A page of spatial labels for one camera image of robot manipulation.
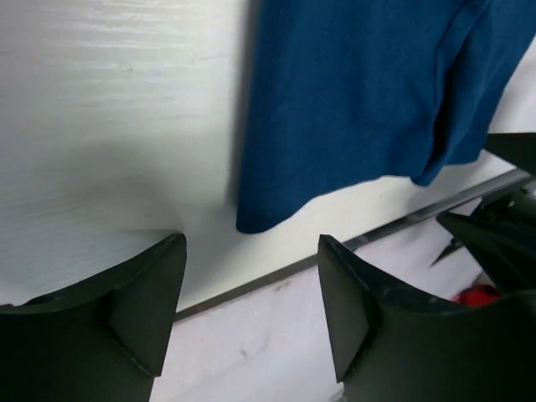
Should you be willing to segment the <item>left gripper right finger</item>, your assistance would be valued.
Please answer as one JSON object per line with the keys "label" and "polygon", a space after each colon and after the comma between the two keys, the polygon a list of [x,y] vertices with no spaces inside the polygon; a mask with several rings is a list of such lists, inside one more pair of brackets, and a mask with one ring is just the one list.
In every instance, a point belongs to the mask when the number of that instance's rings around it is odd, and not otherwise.
{"label": "left gripper right finger", "polygon": [[469,307],[370,265],[330,235],[317,265],[349,401],[532,401],[535,294]]}

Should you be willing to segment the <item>blue t shirt with print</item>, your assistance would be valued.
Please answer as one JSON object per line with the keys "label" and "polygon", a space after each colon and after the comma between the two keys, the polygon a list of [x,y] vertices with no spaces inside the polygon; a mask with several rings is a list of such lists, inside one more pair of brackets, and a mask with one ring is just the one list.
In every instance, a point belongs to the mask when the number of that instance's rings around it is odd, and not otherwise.
{"label": "blue t shirt with print", "polygon": [[534,35],[532,1],[264,1],[237,230],[361,182],[426,186],[476,161]]}

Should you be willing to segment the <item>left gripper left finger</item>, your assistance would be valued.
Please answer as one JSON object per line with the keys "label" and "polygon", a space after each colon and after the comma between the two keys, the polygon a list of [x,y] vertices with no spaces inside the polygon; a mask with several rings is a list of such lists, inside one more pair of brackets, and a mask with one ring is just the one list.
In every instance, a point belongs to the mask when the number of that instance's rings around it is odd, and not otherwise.
{"label": "left gripper left finger", "polygon": [[3,401],[148,401],[161,376],[187,242],[173,234],[101,273],[1,307]]}

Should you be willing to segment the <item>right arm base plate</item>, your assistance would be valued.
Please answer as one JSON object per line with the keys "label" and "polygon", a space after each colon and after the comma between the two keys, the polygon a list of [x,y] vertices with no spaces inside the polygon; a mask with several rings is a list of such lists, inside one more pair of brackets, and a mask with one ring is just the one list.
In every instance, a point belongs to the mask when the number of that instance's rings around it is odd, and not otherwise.
{"label": "right arm base plate", "polygon": [[503,294],[535,289],[535,191],[502,190],[475,216],[440,215]]}

